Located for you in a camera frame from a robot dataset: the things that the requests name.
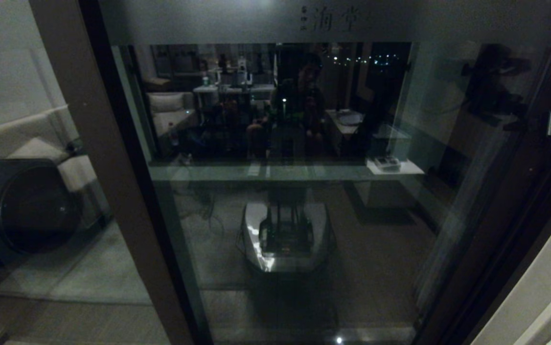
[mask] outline glass panel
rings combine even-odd
[[[527,123],[551,1],[101,9],[199,325],[411,343]]]
[[[24,1],[0,1],[2,332],[168,343]]]

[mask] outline door frame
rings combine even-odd
[[[170,341],[212,343],[205,323],[197,320],[190,306],[190,291],[181,279],[98,2],[30,0],[30,4],[72,118]],[[549,96],[545,91],[540,89],[529,118],[539,119],[551,108],[551,100],[542,103],[542,97]],[[515,137],[510,166],[507,170],[493,167],[493,173],[505,172],[505,177],[495,187],[459,266],[437,297],[448,301],[435,303],[415,339],[418,345],[452,343],[472,334],[514,269],[531,253],[531,240],[542,230],[551,233],[545,227],[551,216],[551,168],[545,166],[550,147],[538,148],[542,137],[538,131]],[[539,206],[541,214],[528,214]],[[533,236],[512,249],[512,236],[529,225],[535,229]]]

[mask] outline speaker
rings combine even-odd
[[[50,160],[0,160],[0,263],[65,244],[78,229],[78,203]]]

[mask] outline bottle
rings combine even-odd
[[[177,129],[175,129],[173,122],[169,122],[169,141],[171,146],[178,146],[180,144],[180,137],[177,135]]]

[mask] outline sofa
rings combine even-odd
[[[0,159],[50,159],[82,209],[88,229],[111,213],[87,155],[74,154],[79,134],[66,106],[0,125]]]
[[[173,145],[169,131],[180,131],[199,125],[192,92],[148,92],[151,120],[163,156],[168,156]]]

